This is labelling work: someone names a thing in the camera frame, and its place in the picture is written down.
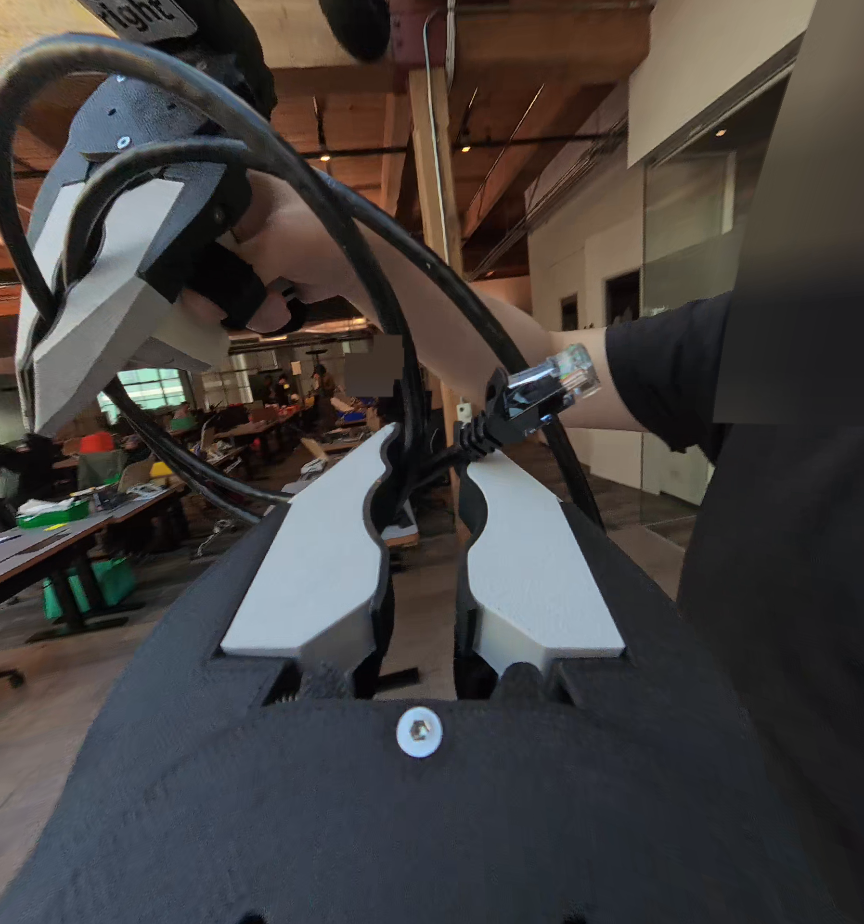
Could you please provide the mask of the wooden beam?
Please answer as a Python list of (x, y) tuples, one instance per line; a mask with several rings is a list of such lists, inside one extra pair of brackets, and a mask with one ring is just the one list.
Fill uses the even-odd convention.
[(411, 70), (408, 92), (424, 241), (461, 276), (461, 222), (452, 172), (445, 69)]

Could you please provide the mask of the grey desk with black legs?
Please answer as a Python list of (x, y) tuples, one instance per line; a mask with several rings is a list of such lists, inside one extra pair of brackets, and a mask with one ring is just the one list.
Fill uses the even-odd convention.
[(93, 572), (88, 552), (98, 533), (137, 520), (161, 516), (171, 527), (171, 511), (185, 489), (166, 489), (134, 500), (106, 514), (93, 514), (69, 524), (0, 534), (0, 605), (43, 579), (56, 593), (60, 616), (51, 627), (35, 633), (27, 644), (59, 641), (82, 634), (125, 626), (143, 603), (107, 603)]

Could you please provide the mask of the person's right hand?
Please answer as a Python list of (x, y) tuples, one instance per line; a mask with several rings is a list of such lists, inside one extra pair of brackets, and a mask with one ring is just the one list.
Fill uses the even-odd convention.
[(347, 258), (297, 192), (287, 182), (257, 171), (248, 171), (247, 179), (251, 204), (233, 227), (235, 242), (229, 245), (265, 287), (264, 301), (247, 329), (285, 332), (291, 313), (280, 280), (292, 283), (304, 304), (339, 296), (377, 324), (368, 294)]

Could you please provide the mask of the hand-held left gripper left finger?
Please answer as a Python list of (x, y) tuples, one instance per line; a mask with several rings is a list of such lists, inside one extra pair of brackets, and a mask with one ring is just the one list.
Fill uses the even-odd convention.
[(356, 697), (377, 692), (393, 630), (390, 552), (400, 424), (387, 424), (288, 502), (220, 642), (223, 654), (328, 665)]

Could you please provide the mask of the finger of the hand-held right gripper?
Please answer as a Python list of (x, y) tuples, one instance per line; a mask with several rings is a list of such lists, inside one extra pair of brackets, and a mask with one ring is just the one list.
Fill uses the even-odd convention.
[(120, 196), (91, 271), (32, 346), (32, 430), (56, 435), (120, 372), (169, 312), (138, 271), (183, 184), (152, 179)]
[[(55, 283), (56, 267), (64, 248), (70, 216), (83, 187), (83, 180), (65, 186), (59, 185), (58, 182), (45, 180), (34, 202), (27, 241), (33, 251), (33, 258), (45, 282), (49, 285)], [(31, 355), (38, 318), (38, 311), (24, 285), (20, 300), (14, 356), (16, 380), (20, 392), (33, 392)]]

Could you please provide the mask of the person's right forearm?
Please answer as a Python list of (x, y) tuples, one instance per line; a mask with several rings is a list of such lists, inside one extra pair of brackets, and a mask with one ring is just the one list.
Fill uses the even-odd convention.
[[(418, 267), (363, 223), (358, 227), (393, 287), (420, 362), (462, 397), (482, 398), (486, 381), (502, 361), (454, 302)], [(497, 297), (484, 295), (483, 301), (519, 348), (523, 369), (575, 343), (589, 353), (599, 388), (562, 413), (564, 424), (580, 429), (645, 433), (645, 427), (626, 409), (613, 382), (604, 328), (550, 332), (530, 314)]]

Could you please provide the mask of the person's black sweater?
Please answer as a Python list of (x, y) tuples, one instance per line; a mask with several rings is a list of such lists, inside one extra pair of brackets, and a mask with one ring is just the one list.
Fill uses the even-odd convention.
[(748, 712), (809, 859), (864, 922), (864, 427), (714, 422), (729, 294), (606, 330), (634, 420), (714, 474), (680, 613)]

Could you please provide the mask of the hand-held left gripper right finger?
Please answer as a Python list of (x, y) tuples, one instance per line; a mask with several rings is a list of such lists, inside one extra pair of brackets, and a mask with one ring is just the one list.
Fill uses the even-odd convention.
[(625, 641), (565, 504), (505, 454), (461, 474), (461, 517), (471, 537), (459, 575), (455, 667), (513, 664), (542, 674), (561, 660), (614, 659)]

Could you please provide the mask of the green bag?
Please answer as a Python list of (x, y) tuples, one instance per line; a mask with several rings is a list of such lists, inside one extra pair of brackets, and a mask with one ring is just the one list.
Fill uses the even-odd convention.
[[(91, 570), (102, 592), (106, 608), (121, 605), (135, 592), (136, 577), (129, 561), (125, 558), (93, 562)], [(77, 569), (68, 569), (67, 577), (79, 610), (88, 615), (91, 613), (91, 603), (87, 599)], [(55, 589), (50, 579), (44, 579), (41, 587), (44, 618), (49, 622), (55, 622), (63, 617)]]

